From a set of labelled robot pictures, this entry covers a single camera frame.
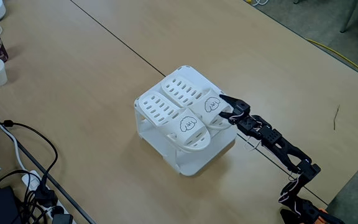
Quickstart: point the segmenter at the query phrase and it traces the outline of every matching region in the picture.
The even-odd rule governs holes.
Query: black robotic arm
[[[313,224],[319,217],[322,217],[328,223],[344,224],[342,220],[316,208],[309,200],[297,196],[301,188],[320,172],[320,167],[312,164],[310,157],[289,143],[260,116],[250,115],[250,106],[247,103],[226,95],[220,95],[220,97],[233,107],[232,113],[221,112],[219,114],[221,117],[236,125],[246,136],[260,140],[261,144],[271,151],[290,172],[299,174],[298,178],[290,181],[283,188],[278,202],[289,207],[297,215],[299,222]],[[299,158],[300,163],[295,165],[288,155]]]

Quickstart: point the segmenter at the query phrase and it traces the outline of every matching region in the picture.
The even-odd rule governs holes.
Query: black cable
[[[23,201],[23,211],[24,211],[24,215],[22,217],[22,222],[23,223],[27,223],[30,220],[30,217],[32,216],[32,214],[34,213],[34,208],[30,209],[30,206],[33,205],[35,203],[35,199],[32,198],[31,196],[34,196],[34,191],[30,191],[26,196],[25,196],[25,200]]]
[[[34,205],[35,205],[36,208],[38,208],[38,210],[40,210],[41,213],[44,212],[44,210],[41,208],[41,206],[39,206],[39,205],[37,205],[37,204],[34,204]],[[47,223],[48,223],[48,222],[47,222],[47,213],[45,213],[45,214],[43,215],[44,224],[47,224]]]
[[[25,188],[25,193],[24,193],[24,198],[27,195],[27,193],[29,192],[29,188],[30,188],[30,174],[29,174],[29,181],[27,182],[27,187]]]
[[[15,123],[15,122],[12,122],[12,121],[4,121],[3,122],[3,125],[6,127],[9,127],[9,126],[13,126],[13,125],[17,125],[17,126],[22,126],[24,128],[27,128],[31,131],[33,131],[35,134],[38,134],[43,140],[45,140],[53,149],[54,153],[55,153],[55,159],[53,160],[53,162],[51,163],[51,165],[48,167],[47,171],[45,172],[45,174],[42,176],[42,183],[43,184],[46,184],[46,181],[47,181],[47,174],[49,173],[50,169],[56,164],[56,161],[57,161],[57,158],[58,158],[58,154],[57,154],[57,150],[56,150],[56,147],[53,145],[53,143],[48,139],[46,138],[43,134],[41,134],[39,131],[35,130],[34,128],[31,128],[30,126],[28,125],[25,125],[25,124],[20,124],[20,123]]]
[[[26,217],[25,223],[30,221],[30,218],[33,216],[34,211],[35,211],[35,202],[34,202],[34,200],[31,201],[30,205],[32,205],[31,211],[30,211],[29,215]]]
[[[45,168],[34,158],[34,156],[19,141],[17,141],[17,145],[19,146],[19,149],[31,160],[31,162],[35,164],[35,166],[37,166],[37,168],[41,170],[43,174],[45,174]],[[60,191],[60,193],[62,193],[62,195],[77,209],[77,211],[79,211],[79,213],[84,217],[84,219],[88,221],[88,223],[96,224],[96,222],[87,214],[87,212],[73,199],[73,197],[70,196],[69,193],[67,193],[67,191],[50,174],[45,175],[51,181],[51,183]]]
[[[40,178],[39,178],[37,175],[32,174],[32,173],[30,173],[29,171],[26,171],[26,170],[14,170],[14,171],[12,171],[12,172],[6,174],[4,177],[0,178],[0,183],[1,183],[5,178],[7,178],[7,177],[9,177],[9,176],[11,176],[11,175],[14,175],[14,174],[29,174],[29,175],[33,175],[35,178],[37,178],[39,181],[41,181]],[[28,208],[27,208],[27,206],[26,206],[26,204],[27,204],[26,200],[28,200],[30,194],[34,194],[34,191],[30,191],[29,193],[27,193],[27,195],[25,195],[25,198],[24,198],[24,200],[25,200],[25,202],[24,202],[24,210],[23,210],[22,212],[28,211]],[[20,212],[19,214],[17,214],[17,216],[15,217],[15,219],[13,219],[12,223],[19,217],[20,214],[21,214],[21,212]]]
[[[16,196],[15,196],[15,203],[18,207],[18,213],[17,213],[16,217],[11,221],[11,224],[13,224],[17,218],[19,218],[19,217],[22,218],[22,213],[25,211],[24,203],[21,202],[20,199],[18,199]]]
[[[45,210],[41,213],[40,216],[38,216],[38,218],[36,218],[34,221],[33,221],[33,224],[34,223],[38,223],[39,220],[41,220],[42,217],[44,217],[46,214],[48,213],[48,210]]]

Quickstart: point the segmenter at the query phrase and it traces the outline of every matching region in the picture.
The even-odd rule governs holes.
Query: white slipper
[[[147,119],[183,150],[200,151],[211,142],[206,126],[191,110],[179,108],[159,92],[142,95],[139,106]]]
[[[214,90],[201,90],[179,75],[169,76],[161,87],[172,101],[181,107],[189,107],[207,127],[222,130],[231,126],[219,115],[222,111],[230,112],[231,107]]]

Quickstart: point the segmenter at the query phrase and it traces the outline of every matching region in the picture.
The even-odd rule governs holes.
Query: wooden table
[[[72,1],[163,74],[191,65],[248,102],[322,168],[307,187],[325,202],[358,170],[358,73],[252,6],[233,0]]]
[[[277,200],[288,175],[257,151],[244,150],[242,139],[192,178],[176,174],[139,139],[134,100],[163,76],[82,10],[59,0],[10,0],[6,6],[0,25],[9,81],[0,87],[0,119],[28,124],[54,142],[59,160],[51,174],[96,222],[281,222]],[[182,62],[172,61],[164,73]],[[51,163],[53,152],[38,136],[11,131],[41,164]],[[2,133],[0,166],[0,176],[18,168]],[[21,184],[19,177],[11,181]],[[300,196],[326,206],[306,190]],[[77,223],[85,222],[59,199]]]

